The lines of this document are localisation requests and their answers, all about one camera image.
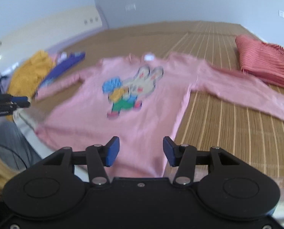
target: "circular black cover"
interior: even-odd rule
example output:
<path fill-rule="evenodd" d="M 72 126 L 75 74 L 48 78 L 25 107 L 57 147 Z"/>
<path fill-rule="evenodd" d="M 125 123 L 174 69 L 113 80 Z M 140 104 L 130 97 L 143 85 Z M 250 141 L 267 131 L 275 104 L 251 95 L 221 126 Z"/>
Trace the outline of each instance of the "circular black cover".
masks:
<path fill-rule="evenodd" d="M 45 218 L 70 210 L 84 194 L 84 183 L 77 176 L 59 166 L 43 165 L 11 179 L 4 186 L 3 200 L 15 213 Z"/>
<path fill-rule="evenodd" d="M 230 219 L 257 219 L 271 214 L 280 198 L 277 184 L 258 171 L 228 168 L 205 176 L 198 196 L 211 210 Z"/>

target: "green pants print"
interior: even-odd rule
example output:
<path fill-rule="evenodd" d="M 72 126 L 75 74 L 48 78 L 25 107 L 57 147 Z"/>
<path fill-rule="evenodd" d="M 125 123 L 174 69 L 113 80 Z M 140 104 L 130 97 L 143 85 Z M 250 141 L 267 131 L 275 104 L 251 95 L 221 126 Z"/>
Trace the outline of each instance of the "green pants print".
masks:
<path fill-rule="evenodd" d="M 112 106 L 112 112 L 114 111 L 121 111 L 122 109 L 128 110 L 133 108 L 135 102 L 128 102 L 126 100 L 119 100 L 118 102 L 114 103 Z"/>

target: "shirt sleeve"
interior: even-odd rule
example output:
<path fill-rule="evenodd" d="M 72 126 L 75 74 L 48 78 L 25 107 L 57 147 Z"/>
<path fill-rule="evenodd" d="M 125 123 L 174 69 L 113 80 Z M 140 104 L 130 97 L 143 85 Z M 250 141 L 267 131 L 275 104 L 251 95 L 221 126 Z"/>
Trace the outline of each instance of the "shirt sleeve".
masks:
<path fill-rule="evenodd" d="M 41 100 L 46 97 L 52 96 L 58 93 L 59 91 L 62 91 L 63 89 L 66 89 L 80 81 L 83 82 L 84 80 L 86 80 L 88 77 L 90 77 L 93 74 L 94 69 L 95 67 L 91 67 L 91 68 L 77 71 L 74 74 L 63 78 L 62 80 L 54 82 L 49 86 L 40 88 L 37 91 L 37 96 L 35 97 L 36 100 Z"/>
<path fill-rule="evenodd" d="M 180 56 L 184 61 L 182 78 L 190 80 L 191 89 L 204 91 L 244 107 L 249 107 L 284 121 L 284 95 L 258 78 L 237 70 L 219 69 L 195 57 Z"/>

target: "wall outlet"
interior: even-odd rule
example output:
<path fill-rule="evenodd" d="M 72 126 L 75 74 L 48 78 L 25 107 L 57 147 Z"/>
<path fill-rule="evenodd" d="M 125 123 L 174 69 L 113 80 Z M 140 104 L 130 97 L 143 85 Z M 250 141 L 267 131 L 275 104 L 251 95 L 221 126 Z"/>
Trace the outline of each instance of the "wall outlet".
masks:
<path fill-rule="evenodd" d="M 279 10 L 279 16 L 284 18 L 284 11 Z"/>
<path fill-rule="evenodd" d="M 131 3 L 125 6 L 125 12 L 126 11 L 130 11 L 130 10 L 135 10 L 136 9 L 136 4 L 135 3 Z"/>

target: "person's leg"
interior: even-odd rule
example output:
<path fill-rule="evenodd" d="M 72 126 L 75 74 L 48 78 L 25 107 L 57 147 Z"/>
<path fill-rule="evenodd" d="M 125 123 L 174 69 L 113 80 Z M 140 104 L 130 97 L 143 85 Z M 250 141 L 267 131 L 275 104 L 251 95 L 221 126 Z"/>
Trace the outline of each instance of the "person's leg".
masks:
<path fill-rule="evenodd" d="M 0 124 L 0 145 L 16 152 L 27 167 L 31 167 L 41 160 L 14 122 L 4 121 Z M 22 161 L 14 153 L 2 147 L 0 147 L 0 158 L 12 169 L 21 170 L 25 168 Z"/>

